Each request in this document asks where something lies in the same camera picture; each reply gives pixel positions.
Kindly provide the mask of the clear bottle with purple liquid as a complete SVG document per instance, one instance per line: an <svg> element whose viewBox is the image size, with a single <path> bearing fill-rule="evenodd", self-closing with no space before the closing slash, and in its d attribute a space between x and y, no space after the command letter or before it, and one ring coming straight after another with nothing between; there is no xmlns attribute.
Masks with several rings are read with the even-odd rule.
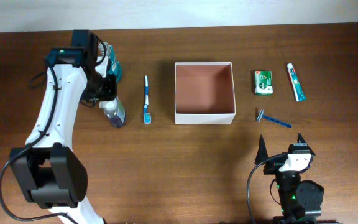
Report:
<svg viewBox="0 0 358 224"><path fill-rule="evenodd" d="M121 128L124 126L126 111L118 97L112 101L105 102L103 110L111 126L115 128Z"/></svg>

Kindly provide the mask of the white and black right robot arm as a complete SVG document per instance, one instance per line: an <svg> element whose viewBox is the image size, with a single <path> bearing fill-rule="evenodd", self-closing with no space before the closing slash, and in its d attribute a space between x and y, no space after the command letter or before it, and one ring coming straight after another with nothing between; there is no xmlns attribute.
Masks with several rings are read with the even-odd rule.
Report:
<svg viewBox="0 0 358 224"><path fill-rule="evenodd" d="M264 138L259 137L255 167L247 179L247 206L253 223L256 220L250 206L250 181L261 166L264 175L275 176L272 182L277 184L277 203L282 215L274 216L272 223L337 223L336 220L318 220L322 215L324 187L312 180L301 179L301 174L310 168L314 157L314 151L301 134L298 134L296 143L289 145L288 151L274 156L268 156Z"/></svg>

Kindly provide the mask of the blue disposable razor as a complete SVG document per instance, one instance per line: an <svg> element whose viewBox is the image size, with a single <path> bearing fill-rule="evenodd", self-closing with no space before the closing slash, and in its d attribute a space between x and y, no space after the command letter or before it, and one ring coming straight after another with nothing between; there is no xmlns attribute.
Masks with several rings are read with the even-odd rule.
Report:
<svg viewBox="0 0 358 224"><path fill-rule="evenodd" d="M270 116L267 116L265 115L265 110L264 109L261 109L256 117L256 122L260 122L262 119L265 119L267 121L270 121L272 123L275 123L275 124L279 124L281 126L284 126L286 128L292 128L292 125L288 124L288 123L285 123L283 121L280 121L278 119L275 119L275 118L272 118Z"/></svg>

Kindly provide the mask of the teal mouthwash bottle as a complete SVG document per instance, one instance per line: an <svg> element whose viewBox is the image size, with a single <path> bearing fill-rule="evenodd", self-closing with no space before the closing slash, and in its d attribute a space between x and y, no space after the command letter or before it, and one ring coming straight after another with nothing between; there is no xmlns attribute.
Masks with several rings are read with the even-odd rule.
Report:
<svg viewBox="0 0 358 224"><path fill-rule="evenodd" d="M116 58L115 51L112 45L109 45L107 42L104 42L106 48L103 47L102 43L99 43L99 51L102 55L106 55L109 58L110 64L108 65L107 74L114 75L116 77L116 82L119 83L122 77L122 68L120 63Z"/></svg>

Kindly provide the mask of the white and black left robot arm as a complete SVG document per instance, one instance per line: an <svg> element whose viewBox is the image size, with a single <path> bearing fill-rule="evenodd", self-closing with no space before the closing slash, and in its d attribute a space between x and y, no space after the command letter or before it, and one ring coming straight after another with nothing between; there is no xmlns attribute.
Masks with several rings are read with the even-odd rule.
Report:
<svg viewBox="0 0 358 224"><path fill-rule="evenodd" d="M73 127L78 105L99 103L110 122L123 124L108 45L90 30L74 30L68 47L45 57L47 87L36 124L22 148L11 150L10 167L24 198L63 223L104 223L86 193L88 174L75 156Z"/></svg>

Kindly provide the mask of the green soap box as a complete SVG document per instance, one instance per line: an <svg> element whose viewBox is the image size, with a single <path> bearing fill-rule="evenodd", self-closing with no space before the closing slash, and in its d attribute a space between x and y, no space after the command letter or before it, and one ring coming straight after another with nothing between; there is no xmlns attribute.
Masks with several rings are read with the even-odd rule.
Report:
<svg viewBox="0 0 358 224"><path fill-rule="evenodd" d="M255 94L256 95L272 95L272 72L266 70L256 70L254 73Z"/></svg>

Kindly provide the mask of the white and teal toothpaste tube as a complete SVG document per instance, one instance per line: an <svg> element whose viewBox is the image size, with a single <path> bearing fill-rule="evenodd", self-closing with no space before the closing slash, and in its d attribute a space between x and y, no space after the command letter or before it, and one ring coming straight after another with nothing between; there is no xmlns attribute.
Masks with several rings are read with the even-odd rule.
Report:
<svg viewBox="0 0 358 224"><path fill-rule="evenodd" d="M296 74L296 71L295 71L295 68L293 66L292 63L289 63L287 65L287 70L288 70L288 74L290 76L290 80L291 80L291 84L292 84L292 87L293 87L293 91L294 91L294 95L295 95L295 100L297 102L300 102L300 101L305 101L306 100L306 96L305 94L303 93L303 89L300 85L300 81L299 81L299 78Z"/></svg>

